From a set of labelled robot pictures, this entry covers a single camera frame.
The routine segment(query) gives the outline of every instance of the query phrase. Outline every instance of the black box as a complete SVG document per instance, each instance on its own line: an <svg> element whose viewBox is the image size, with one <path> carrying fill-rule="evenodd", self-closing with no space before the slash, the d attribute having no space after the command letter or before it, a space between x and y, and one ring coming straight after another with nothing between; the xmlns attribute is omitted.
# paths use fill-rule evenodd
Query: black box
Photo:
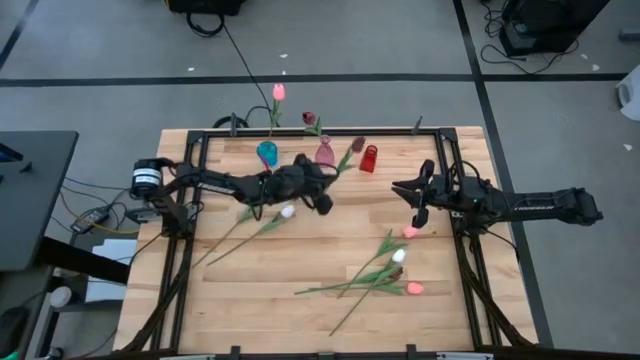
<svg viewBox="0 0 640 360"><path fill-rule="evenodd" d="M176 13L217 14L235 16L246 0L167 0L169 10Z"/></svg>

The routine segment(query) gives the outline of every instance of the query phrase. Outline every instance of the power cable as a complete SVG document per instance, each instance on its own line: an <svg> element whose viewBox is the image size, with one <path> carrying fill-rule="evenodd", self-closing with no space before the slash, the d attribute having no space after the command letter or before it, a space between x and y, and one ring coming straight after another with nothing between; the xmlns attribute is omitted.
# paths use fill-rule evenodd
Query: power cable
<svg viewBox="0 0 640 360"><path fill-rule="evenodd" d="M501 18L502 18L502 13L504 12L509 1L511 0L506 0L502 4L502 8L500 10L491 10L489 5L487 5L486 0L480 1L480 4L485 9L487 9L487 12L484 15L485 20L487 20L487 24L484 27L484 32L487 34L489 38L494 38L500 35L500 32L502 32L502 30L506 26L505 23L501 21ZM498 24L498 27L497 28L493 27L493 24ZM496 46L491 44L487 44L482 47L482 49L480 50L480 58L482 59L482 61L486 62L487 64L509 64L517 67L520 71L522 71L526 75L536 75L549 69L556 62L556 60L562 59L564 55L571 54L576 50L578 50L578 47L580 47L580 43L578 42L577 39L575 40L575 43L576 43L576 47L573 50L567 50L564 52L556 53L556 55L554 55L551 58L551 60L547 61L547 65L533 72L526 70L522 66L518 65L518 63L516 63L516 61L527 62L527 58L509 56L506 53L502 52L500 49L498 49ZM485 51L487 49L493 49L495 52L500 54L506 60L487 60L487 58L485 57Z"/></svg>

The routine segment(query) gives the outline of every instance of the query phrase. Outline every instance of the blue vase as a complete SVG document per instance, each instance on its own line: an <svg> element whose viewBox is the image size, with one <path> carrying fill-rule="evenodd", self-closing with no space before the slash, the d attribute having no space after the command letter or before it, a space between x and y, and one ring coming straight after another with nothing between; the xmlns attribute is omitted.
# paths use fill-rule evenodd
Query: blue vase
<svg viewBox="0 0 640 360"><path fill-rule="evenodd" d="M256 148L256 153L267 162L270 168L278 165L278 146L271 141L263 141Z"/></svg>

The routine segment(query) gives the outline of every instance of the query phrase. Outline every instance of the pink vase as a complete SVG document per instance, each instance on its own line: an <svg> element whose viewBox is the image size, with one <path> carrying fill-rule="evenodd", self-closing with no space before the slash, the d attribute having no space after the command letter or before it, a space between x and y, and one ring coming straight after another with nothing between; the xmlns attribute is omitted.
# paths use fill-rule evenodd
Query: pink vase
<svg viewBox="0 0 640 360"><path fill-rule="evenodd" d="M329 135L322 135L320 137L320 146L318 146L318 151L316 151L316 162L321 164L334 165L336 162L336 157L333 154L333 149L331 148L331 137Z"/></svg>

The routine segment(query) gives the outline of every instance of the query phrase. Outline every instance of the flower stem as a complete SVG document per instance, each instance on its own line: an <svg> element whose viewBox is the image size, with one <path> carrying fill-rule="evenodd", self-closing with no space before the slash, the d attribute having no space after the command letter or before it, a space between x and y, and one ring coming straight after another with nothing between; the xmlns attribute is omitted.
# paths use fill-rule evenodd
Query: flower stem
<svg viewBox="0 0 640 360"><path fill-rule="evenodd" d="M236 245L233 249L227 251L226 253L220 255L219 257L217 257L215 260L213 260L212 262L208 263L207 266L211 266L215 263L217 263L218 261L222 260L223 258L225 258L227 255L231 254L232 252L236 251L239 247L241 247L242 245L246 244L249 242L249 240L252 240L253 238L256 237L256 235L258 235L258 233L253 234L250 238L244 240L243 242L241 242L240 244Z"/></svg>
<svg viewBox="0 0 640 360"><path fill-rule="evenodd" d="M233 230L235 230L236 227L238 227L238 225L240 225L240 221L236 222L231 229L229 229L229 231L227 231L226 234L224 234L224 236L222 236L222 238L220 239L220 241L218 241L215 245L213 245L213 247L211 247L211 249L209 249L209 251L207 251L206 254L204 254L204 256L202 256L200 258L200 260L196 261L195 264L193 264L193 266L191 267L192 269L195 268L196 266L198 266L198 264L200 264L202 262L202 260L204 260L204 258L206 258L207 256L209 256L209 254L211 254L212 252L215 251L215 249L227 238L227 236L229 236L229 234L231 234L231 232Z"/></svg>
<svg viewBox="0 0 640 360"><path fill-rule="evenodd" d="M342 326L342 324L347 321L347 318L349 317L349 315L351 315L351 313L353 313L353 311L358 307L358 305L360 305L360 303L362 302L362 300L364 300L365 296L367 296L371 290L373 290L375 284L371 284L371 286L369 286L369 289L367 289L367 292L365 292L364 294L362 294L362 296L360 297L360 300L358 300L358 302L353 305L353 307L351 308L351 310L349 310L349 312L347 313L347 315L345 315L342 320L340 320L340 322L338 323L338 325L335 327L335 329L333 329L333 331L331 331L331 333L329 334L329 336L332 336L336 331L338 331L338 329L340 328L340 326Z"/></svg>
<svg viewBox="0 0 640 360"><path fill-rule="evenodd" d="M364 264L364 266L362 266L360 268L360 270L358 271L358 273L356 274L356 276L353 277L353 279L351 279L351 281L349 281L349 283L347 284L347 287L345 289L343 289L340 294L338 294L338 299L340 299L345 292L347 292L347 290L349 290L349 288L351 287L351 285L353 285L354 281L356 281L356 279L358 279L358 276L360 276L360 274L362 274L362 272L364 271L364 269L369 266L375 259L377 259L377 256L372 257L369 261L367 261L366 264Z"/></svg>
<svg viewBox="0 0 640 360"><path fill-rule="evenodd" d="M334 290L334 289L339 289L339 288L341 288L343 286L348 286L349 284L350 283L343 283L343 284L325 286L325 287L321 287L321 288L309 288L307 290L298 291L298 292L294 293L294 295L300 295L300 294L306 294L306 293L310 293L310 292L317 292L317 291L324 291L324 290Z"/></svg>

